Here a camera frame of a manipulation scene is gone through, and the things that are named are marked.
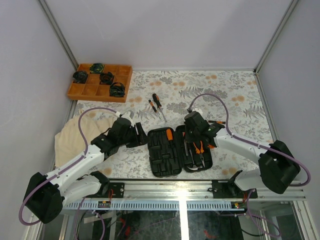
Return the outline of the orange handled long-nose pliers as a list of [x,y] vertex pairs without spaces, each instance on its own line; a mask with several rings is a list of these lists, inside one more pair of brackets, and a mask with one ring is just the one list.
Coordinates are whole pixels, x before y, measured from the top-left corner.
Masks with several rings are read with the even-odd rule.
[[175,159],[175,148],[174,148],[174,141],[173,141],[173,134],[171,129],[166,129],[166,137],[168,140],[168,153],[169,156],[174,160]]

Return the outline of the black plastic tool case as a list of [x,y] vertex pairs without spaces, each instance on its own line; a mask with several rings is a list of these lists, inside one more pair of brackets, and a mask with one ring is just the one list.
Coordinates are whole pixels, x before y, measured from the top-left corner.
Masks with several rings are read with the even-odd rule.
[[[166,129],[171,129],[173,136],[173,145],[175,157],[172,159],[169,155],[169,143],[166,136]],[[150,130],[147,134],[148,137],[148,151],[149,151],[149,163],[152,174],[157,178],[172,177],[179,175],[183,170],[187,173],[196,173],[210,169],[213,166],[212,154],[209,147],[203,144],[204,148],[204,163],[205,167],[202,167],[202,162],[199,155],[196,154],[193,143],[187,142],[188,150],[191,149],[195,165],[201,167],[200,171],[191,171],[187,168],[191,164],[190,156],[186,156],[183,141],[183,132],[186,127],[179,125],[175,129],[171,127],[162,127]]]

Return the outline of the steel claw hammer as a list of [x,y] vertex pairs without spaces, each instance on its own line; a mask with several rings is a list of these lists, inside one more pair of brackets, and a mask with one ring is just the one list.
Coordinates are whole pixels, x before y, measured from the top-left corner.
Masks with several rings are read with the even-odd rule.
[[194,161],[194,158],[193,158],[193,153],[192,153],[192,150],[191,150],[191,149],[188,150],[188,155],[190,156],[191,163],[187,166],[187,168],[188,168],[190,171],[193,171],[193,172],[198,171],[198,172],[199,172],[202,168],[196,166],[195,161]]

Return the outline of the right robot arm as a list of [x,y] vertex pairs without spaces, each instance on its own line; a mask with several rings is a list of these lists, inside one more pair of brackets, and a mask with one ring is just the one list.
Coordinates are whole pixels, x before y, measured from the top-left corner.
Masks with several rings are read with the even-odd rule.
[[223,124],[208,123],[197,111],[187,114],[184,124],[188,142],[202,142],[204,147],[228,150],[258,165],[255,170],[239,170],[231,177],[227,189],[233,197],[260,187],[283,194],[301,171],[290,159],[292,154],[282,141],[263,147],[247,137],[232,135]]

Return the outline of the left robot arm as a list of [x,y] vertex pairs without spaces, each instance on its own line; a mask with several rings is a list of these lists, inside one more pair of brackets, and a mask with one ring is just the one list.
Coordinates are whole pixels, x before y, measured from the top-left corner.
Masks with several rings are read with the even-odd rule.
[[38,221],[47,224],[62,209],[85,197],[105,197],[110,191],[110,181],[103,173],[92,168],[116,154],[121,146],[143,146],[148,137],[141,123],[132,124],[119,117],[112,127],[95,137],[83,152],[60,168],[41,174],[35,173],[29,180],[22,202]]

